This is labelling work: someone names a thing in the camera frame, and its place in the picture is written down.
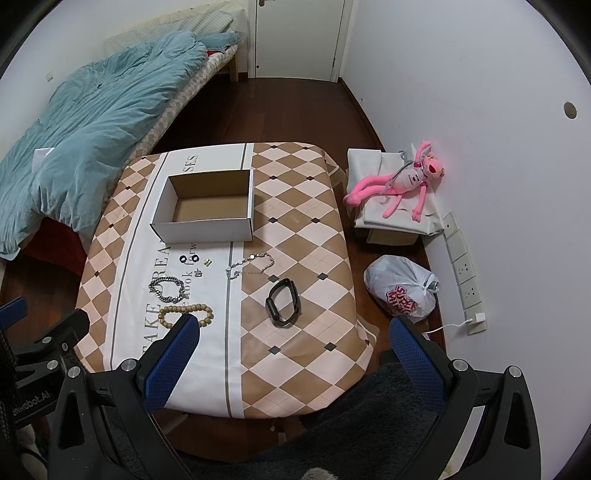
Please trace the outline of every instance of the red logo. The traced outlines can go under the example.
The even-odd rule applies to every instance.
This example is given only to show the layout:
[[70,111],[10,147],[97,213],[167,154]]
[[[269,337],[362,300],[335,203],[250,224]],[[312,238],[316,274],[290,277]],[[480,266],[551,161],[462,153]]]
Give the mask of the red logo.
[[411,314],[417,309],[417,302],[409,299],[406,295],[406,288],[396,285],[393,290],[386,294],[388,303],[394,308],[394,312]]

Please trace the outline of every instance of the baseboard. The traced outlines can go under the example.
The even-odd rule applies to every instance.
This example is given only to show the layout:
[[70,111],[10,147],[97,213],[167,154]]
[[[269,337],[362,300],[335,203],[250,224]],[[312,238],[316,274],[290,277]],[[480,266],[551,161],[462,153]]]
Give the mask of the baseboard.
[[[419,236],[417,243],[420,242],[420,247],[417,249],[417,256],[421,261],[421,265],[426,268],[427,270],[431,271],[431,266],[429,265],[429,258],[427,256],[427,252],[425,251],[425,245],[423,243],[423,237]],[[441,320],[441,310],[439,309],[439,300],[436,297],[435,308],[430,313],[429,316],[429,330],[435,330],[437,328],[441,328],[443,326],[443,322]],[[445,334],[443,329],[439,330],[435,333],[429,333],[429,338],[433,340],[436,344],[438,344],[441,349],[447,353],[447,347],[445,344]]]
[[343,77],[339,77],[338,83],[340,83],[343,86],[343,88],[345,89],[345,92],[347,93],[347,95],[351,99],[351,102],[353,103],[355,110],[357,110],[357,114],[359,115],[365,129],[368,131],[369,136],[372,138],[374,148],[376,150],[381,150],[382,152],[385,152],[386,149],[384,148],[382,141],[379,139],[379,136],[378,136],[377,132],[375,131],[374,126],[369,121],[368,116],[365,115],[363,108],[361,107],[361,105],[359,104],[357,99],[355,98],[355,95],[353,95],[353,92],[351,92],[351,89],[349,88],[349,86],[343,80]]

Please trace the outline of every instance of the bracelet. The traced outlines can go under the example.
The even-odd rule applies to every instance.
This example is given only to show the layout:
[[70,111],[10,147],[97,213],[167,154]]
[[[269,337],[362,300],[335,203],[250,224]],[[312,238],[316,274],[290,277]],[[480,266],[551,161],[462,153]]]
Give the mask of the bracelet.
[[167,313],[191,313],[200,311],[206,312],[207,316],[203,320],[199,320],[199,325],[201,327],[206,327],[207,325],[210,325],[213,318],[213,310],[211,309],[211,307],[208,307],[204,303],[196,303],[194,305],[187,306],[163,307],[160,309],[160,312],[158,314],[158,321],[161,323],[163,327],[171,329],[174,326],[174,323],[170,323],[164,320],[164,316]]
[[[234,272],[234,273],[231,273],[234,268],[239,267],[240,265],[244,265],[245,263],[252,262],[253,260],[255,260],[257,258],[264,258],[264,257],[268,257],[270,263],[266,267],[263,267],[263,269],[260,272]],[[271,256],[271,254],[269,254],[267,252],[263,252],[261,254],[251,255],[248,258],[243,258],[239,262],[234,263],[234,264],[230,265],[229,267],[226,267],[226,275],[228,276],[228,278],[230,280],[234,280],[235,278],[238,278],[240,275],[244,275],[245,273],[261,275],[267,268],[271,268],[273,265],[275,265],[275,259]]]
[[[164,295],[162,295],[162,293],[156,290],[156,285],[160,285],[162,282],[167,281],[176,283],[178,285],[178,296],[165,297]],[[171,275],[169,275],[168,277],[155,278],[149,283],[148,288],[150,290],[150,293],[155,293],[162,303],[178,303],[182,299],[188,298],[188,295],[184,291],[184,281],[179,280],[177,277],[172,277]]]

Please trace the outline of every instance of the silver necklace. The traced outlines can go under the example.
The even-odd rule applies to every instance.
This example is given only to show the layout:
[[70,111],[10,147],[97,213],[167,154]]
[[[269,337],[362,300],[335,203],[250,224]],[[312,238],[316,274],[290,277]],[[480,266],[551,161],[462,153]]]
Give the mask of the silver necklace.
[[[269,257],[271,259],[271,263],[268,264],[266,267],[264,267],[260,272],[239,272],[239,271],[236,271],[236,272],[232,273],[232,270],[234,268],[239,267],[240,265],[244,265],[247,262],[252,262],[253,260],[255,260],[257,258],[263,258],[263,257]],[[271,268],[273,265],[275,265],[275,259],[271,256],[271,254],[269,254],[267,252],[264,252],[261,254],[254,254],[254,255],[250,255],[248,258],[243,258],[239,262],[234,263],[234,264],[230,265],[229,267],[226,267],[226,275],[228,276],[228,278],[230,280],[234,280],[234,278],[238,278],[240,276],[240,274],[244,274],[244,273],[260,275],[267,268]]]
[[[156,285],[160,285],[162,282],[167,281],[176,283],[178,285],[177,297],[165,297],[164,295],[162,295],[162,293],[156,290]],[[189,295],[187,295],[184,291],[184,282],[182,280],[179,280],[177,277],[173,277],[171,275],[169,275],[168,277],[155,278],[149,283],[148,288],[150,289],[150,293],[155,293],[162,303],[178,303],[182,299],[187,299],[189,297]]]

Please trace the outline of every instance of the blue gripper pad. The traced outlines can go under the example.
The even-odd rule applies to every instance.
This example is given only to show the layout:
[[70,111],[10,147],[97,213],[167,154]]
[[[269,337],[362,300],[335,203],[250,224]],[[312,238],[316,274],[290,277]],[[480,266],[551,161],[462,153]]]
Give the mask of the blue gripper pad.
[[441,375],[399,318],[390,322],[390,345],[425,407],[441,413],[446,393]]
[[19,320],[27,316],[27,301],[18,297],[6,305],[0,307],[0,327],[7,329]]
[[191,316],[146,377],[144,407],[148,413],[164,408],[198,343],[199,323]]

